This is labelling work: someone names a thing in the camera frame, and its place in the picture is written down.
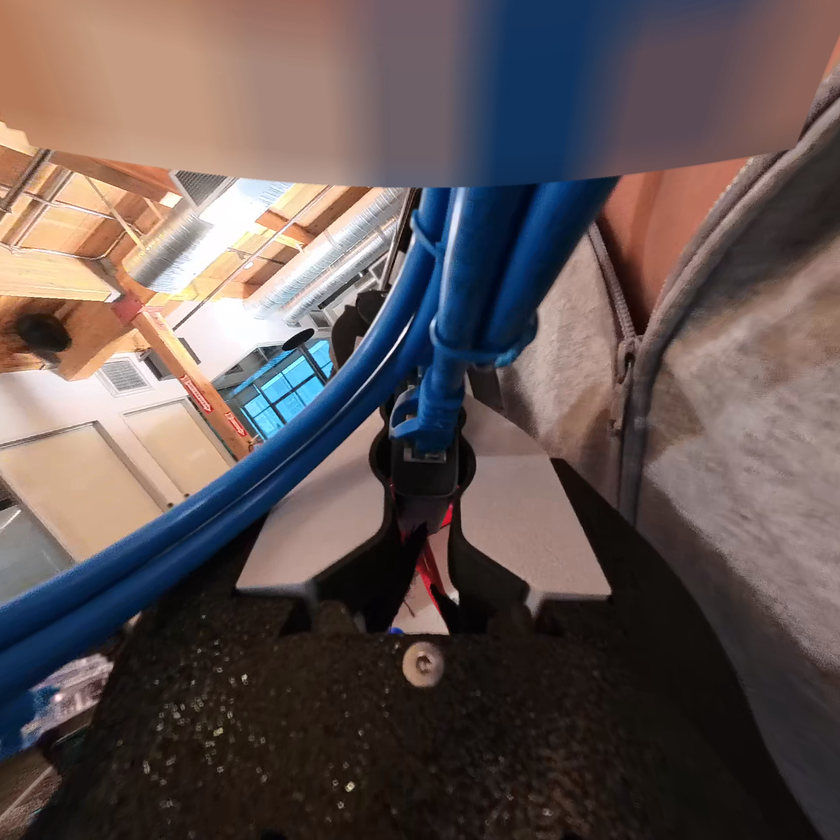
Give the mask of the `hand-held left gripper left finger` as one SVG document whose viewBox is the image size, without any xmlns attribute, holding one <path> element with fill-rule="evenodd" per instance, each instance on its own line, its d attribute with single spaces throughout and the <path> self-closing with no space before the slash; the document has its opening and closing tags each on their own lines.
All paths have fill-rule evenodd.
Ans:
<svg viewBox="0 0 840 840">
<path fill-rule="evenodd" d="M 417 555 L 399 522 L 391 442 L 377 409 L 272 508 L 236 592 L 311 610 L 339 602 L 368 632 L 406 633 Z"/>
</svg>

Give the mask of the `wooden support post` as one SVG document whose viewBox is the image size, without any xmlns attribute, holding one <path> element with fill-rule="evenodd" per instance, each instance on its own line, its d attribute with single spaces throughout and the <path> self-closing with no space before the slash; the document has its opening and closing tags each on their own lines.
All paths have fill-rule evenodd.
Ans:
<svg viewBox="0 0 840 840">
<path fill-rule="evenodd" d="M 121 295 L 111 309 L 123 325 L 137 329 L 161 357 L 165 368 L 182 385 L 231 455 L 236 460 L 249 455 L 254 448 L 253 438 L 175 336 L 161 309 L 145 306 L 131 295 Z"/>
</svg>

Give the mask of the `black round beam fixture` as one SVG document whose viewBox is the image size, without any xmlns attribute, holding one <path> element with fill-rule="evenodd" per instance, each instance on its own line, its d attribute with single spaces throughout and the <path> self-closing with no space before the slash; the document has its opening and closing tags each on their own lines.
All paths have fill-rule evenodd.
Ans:
<svg viewBox="0 0 840 840">
<path fill-rule="evenodd" d="M 72 345 L 72 338 L 58 318 L 49 313 L 26 313 L 14 322 L 14 332 L 25 348 L 42 361 L 57 364 Z"/>
</svg>

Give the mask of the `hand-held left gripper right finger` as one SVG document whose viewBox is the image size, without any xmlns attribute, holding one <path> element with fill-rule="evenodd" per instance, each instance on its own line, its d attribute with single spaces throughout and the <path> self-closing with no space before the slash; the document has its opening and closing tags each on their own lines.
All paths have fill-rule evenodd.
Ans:
<svg viewBox="0 0 840 840">
<path fill-rule="evenodd" d="M 465 467 L 436 535 L 436 606 L 449 632 L 483 632 L 521 605 L 602 602 L 612 589 L 550 458 L 504 416 L 465 400 Z"/>
</svg>

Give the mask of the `large grid window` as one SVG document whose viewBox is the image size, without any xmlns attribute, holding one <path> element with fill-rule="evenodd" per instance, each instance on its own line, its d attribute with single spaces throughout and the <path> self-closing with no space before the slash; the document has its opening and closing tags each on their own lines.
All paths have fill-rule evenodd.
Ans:
<svg viewBox="0 0 840 840">
<path fill-rule="evenodd" d="M 259 346 L 213 384 L 246 431 L 266 441 L 321 393 L 332 372 L 330 343 L 317 336 L 291 350 Z"/>
</svg>

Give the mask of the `white wall air vent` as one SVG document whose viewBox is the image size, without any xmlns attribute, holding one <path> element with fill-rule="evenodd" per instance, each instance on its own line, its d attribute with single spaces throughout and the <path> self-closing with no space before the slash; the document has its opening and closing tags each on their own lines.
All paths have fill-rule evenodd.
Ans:
<svg viewBox="0 0 840 840">
<path fill-rule="evenodd" d="M 94 377 L 113 398 L 136 396 L 154 390 L 137 360 L 130 354 L 113 355 L 103 363 Z"/>
</svg>

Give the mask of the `silver ribbed air duct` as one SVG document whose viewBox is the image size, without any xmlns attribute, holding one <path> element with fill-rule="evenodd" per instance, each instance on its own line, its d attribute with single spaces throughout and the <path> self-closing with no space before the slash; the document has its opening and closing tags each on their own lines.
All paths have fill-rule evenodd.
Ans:
<svg viewBox="0 0 840 840">
<path fill-rule="evenodd" d="M 267 319 L 364 248 L 373 249 L 366 261 L 378 259 L 391 246 L 406 194 L 405 187 L 370 189 L 248 297 L 246 313 L 257 320 Z"/>
<path fill-rule="evenodd" d="M 298 323 L 303 317 L 344 296 L 364 273 L 383 256 L 392 245 L 397 228 L 396 217 L 379 226 L 343 255 L 331 259 L 323 268 L 315 269 L 313 278 L 288 302 L 279 314 L 287 324 Z"/>
<path fill-rule="evenodd" d="M 203 270 L 214 246 L 215 226 L 179 203 L 122 258 L 128 276 L 143 288 L 167 295 L 185 289 Z"/>
</svg>

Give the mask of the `white door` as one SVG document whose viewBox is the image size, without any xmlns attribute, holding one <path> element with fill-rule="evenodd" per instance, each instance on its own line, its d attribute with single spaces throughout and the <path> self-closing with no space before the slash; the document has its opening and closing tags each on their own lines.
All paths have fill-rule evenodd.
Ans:
<svg viewBox="0 0 840 840">
<path fill-rule="evenodd" d="M 145 456 L 120 458 L 163 511 L 222 476 L 234 464 L 212 428 L 186 400 L 121 412 L 119 417 Z"/>
<path fill-rule="evenodd" d="M 2 444 L 1 472 L 76 563 L 164 512 L 149 482 L 95 422 Z"/>
</svg>

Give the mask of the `black ethernet adapter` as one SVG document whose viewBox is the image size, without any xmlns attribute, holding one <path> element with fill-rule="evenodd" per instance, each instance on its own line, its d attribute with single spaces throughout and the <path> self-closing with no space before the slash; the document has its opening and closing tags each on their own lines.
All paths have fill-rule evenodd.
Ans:
<svg viewBox="0 0 840 840">
<path fill-rule="evenodd" d="M 459 428 L 445 450 L 429 453 L 416 447 L 414 437 L 397 432 L 417 414 L 418 388 L 407 387 L 395 399 L 389 417 L 391 480 L 401 529 L 425 527 L 435 534 L 444 525 L 459 486 Z"/>
</svg>

